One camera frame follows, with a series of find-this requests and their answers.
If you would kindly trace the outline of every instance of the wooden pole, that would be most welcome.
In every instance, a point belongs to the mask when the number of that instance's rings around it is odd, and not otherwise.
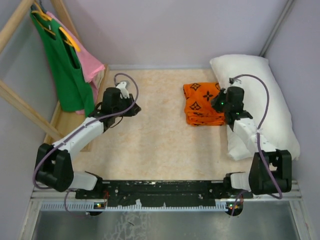
[[[65,25],[65,27],[81,42],[79,34],[75,28],[74,23],[68,13],[66,5],[63,0],[51,0],[51,4],[58,14],[59,20]]]
[[[25,15],[30,10],[30,6],[33,2],[34,0],[21,0],[19,6],[15,9],[14,13],[0,31],[0,54],[15,33],[22,19],[24,19]]]
[[[42,130],[48,133],[54,140],[60,140],[64,136],[48,123],[39,113],[23,101],[3,81],[0,80],[0,96],[8,103],[23,113],[28,119],[37,124]]]
[[[17,27],[24,19],[27,12],[30,10],[30,6],[34,0],[21,0],[18,7],[15,9],[9,20],[0,31],[0,54],[8,44],[9,40],[15,33]],[[37,124],[53,139],[60,140],[64,136],[60,134],[50,123],[48,123],[40,114],[38,114],[30,105],[23,101],[14,91],[12,91],[1,79],[0,79],[0,97],[4,98],[9,104],[18,109],[27,118]]]

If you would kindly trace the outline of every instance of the folded orange cloth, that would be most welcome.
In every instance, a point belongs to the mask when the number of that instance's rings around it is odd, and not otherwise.
[[[186,122],[192,126],[224,125],[224,114],[217,113],[211,107],[211,100],[219,94],[219,91],[217,82],[184,84]]]

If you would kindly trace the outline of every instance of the black mounting rail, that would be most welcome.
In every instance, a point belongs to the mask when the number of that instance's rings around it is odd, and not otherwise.
[[[165,180],[102,180],[92,191],[78,189],[76,199],[107,199],[108,207],[135,205],[142,207],[198,207],[216,205],[216,199],[234,198],[241,189],[231,189],[225,177],[222,181],[165,181]],[[243,198],[253,198],[244,193]]]

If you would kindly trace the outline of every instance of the beige floor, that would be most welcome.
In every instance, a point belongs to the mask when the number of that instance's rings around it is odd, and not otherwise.
[[[118,72],[109,72],[106,87]],[[81,152],[73,161],[75,171],[106,180],[218,180],[250,170],[250,159],[228,157],[226,126],[186,123],[183,84],[215,82],[211,69],[123,72],[139,86],[142,111],[96,138],[91,152]],[[133,84],[130,92],[135,96]]]

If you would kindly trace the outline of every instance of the wooden frame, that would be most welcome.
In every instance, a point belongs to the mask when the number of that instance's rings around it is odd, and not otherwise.
[[[21,0],[18,7],[15,9],[14,13],[11,15],[3,29],[0,31],[0,54],[10,41],[11,37],[15,33],[17,27],[30,10],[30,6],[33,4],[34,0]],[[51,0],[51,3],[57,12],[57,15],[60,21],[72,32],[72,34],[80,41],[77,30],[70,18],[70,15],[67,11],[67,8],[64,4],[63,0]],[[106,69],[104,72],[104,77],[101,81],[101,88],[104,85],[104,81],[106,80],[106,76],[108,73],[108,66],[106,65]],[[102,96],[103,91],[99,89],[98,99]],[[77,115],[74,112],[64,112],[61,110],[60,103],[57,103],[54,114],[52,116],[51,122],[45,120],[36,110],[34,110],[29,104],[27,104],[22,98],[20,98],[12,89],[10,89],[1,79],[0,79],[0,97],[5,99],[9,104],[18,109],[21,113],[23,113],[27,118],[29,118],[32,122],[38,125],[42,130],[46,132],[46,136],[44,139],[45,143],[52,143],[57,141],[67,134],[69,134],[72,130],[78,127],[85,119],[84,115]],[[70,120],[70,124],[64,127],[61,127],[61,122],[64,122],[68,119]],[[89,151],[91,148],[87,145],[84,150]]]

